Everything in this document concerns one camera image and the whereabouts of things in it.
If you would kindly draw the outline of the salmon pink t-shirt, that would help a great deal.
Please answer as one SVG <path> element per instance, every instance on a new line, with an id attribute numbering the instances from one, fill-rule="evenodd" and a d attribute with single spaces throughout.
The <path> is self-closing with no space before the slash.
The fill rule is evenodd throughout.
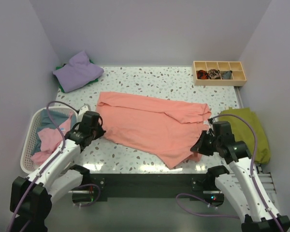
<path id="1" fill-rule="evenodd" d="M 185 160 L 201 160 L 190 149 L 209 129 L 206 103 L 101 92 L 96 110 L 107 140 L 156 155 L 170 169 Z"/>

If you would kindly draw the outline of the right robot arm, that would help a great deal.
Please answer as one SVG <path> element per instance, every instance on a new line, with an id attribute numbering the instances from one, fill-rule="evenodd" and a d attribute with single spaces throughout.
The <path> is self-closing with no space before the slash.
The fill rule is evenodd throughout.
<path id="1" fill-rule="evenodd" d="M 226 165 L 209 168 L 203 187 L 219 189 L 241 220 L 244 232 L 286 232 L 290 219 L 275 207 L 253 164 L 252 155 L 243 141 L 236 141 L 230 123 L 215 122 L 190 149 L 202 155 L 218 153 Z"/>

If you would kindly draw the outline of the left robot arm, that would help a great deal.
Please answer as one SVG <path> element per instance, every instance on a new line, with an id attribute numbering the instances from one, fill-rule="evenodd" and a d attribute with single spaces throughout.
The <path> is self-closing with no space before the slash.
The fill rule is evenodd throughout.
<path id="1" fill-rule="evenodd" d="M 27 177 L 17 177 L 12 183 L 10 211 L 13 213 L 8 225 L 9 232 L 45 232 L 45 219 L 53 204 L 68 191 L 89 186 L 89 170 L 74 165 L 62 171 L 92 141 L 102 137 L 105 130 L 99 113 L 86 111 L 80 122 L 66 133 L 55 152 Z"/>

